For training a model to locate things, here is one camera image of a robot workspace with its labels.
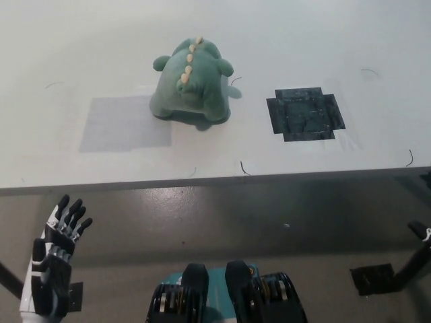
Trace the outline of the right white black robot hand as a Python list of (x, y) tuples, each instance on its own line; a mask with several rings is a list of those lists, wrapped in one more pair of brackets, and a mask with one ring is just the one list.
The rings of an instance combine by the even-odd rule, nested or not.
[(413, 220), (407, 224), (408, 228), (424, 243), (428, 243), (431, 236), (431, 228), (422, 222)]

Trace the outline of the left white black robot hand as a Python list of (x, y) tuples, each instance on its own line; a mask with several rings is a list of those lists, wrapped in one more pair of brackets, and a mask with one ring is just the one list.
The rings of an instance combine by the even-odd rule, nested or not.
[(33, 242), (20, 301), (23, 322), (60, 322), (69, 311), (71, 259), (92, 224), (92, 218), (82, 219), (83, 201), (69, 201), (67, 194), (61, 198)]

